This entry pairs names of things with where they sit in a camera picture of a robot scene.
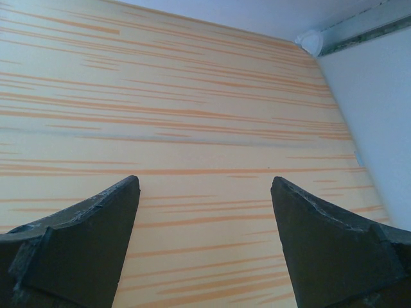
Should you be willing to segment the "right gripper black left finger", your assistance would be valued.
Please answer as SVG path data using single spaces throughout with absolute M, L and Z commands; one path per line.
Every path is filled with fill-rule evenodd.
M 111 307 L 139 205 L 128 176 L 1 235 L 2 307 Z

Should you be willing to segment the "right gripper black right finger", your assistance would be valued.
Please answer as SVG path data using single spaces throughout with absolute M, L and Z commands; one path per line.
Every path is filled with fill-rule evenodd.
M 410 232 L 277 176 L 275 220 L 299 307 L 409 307 Z

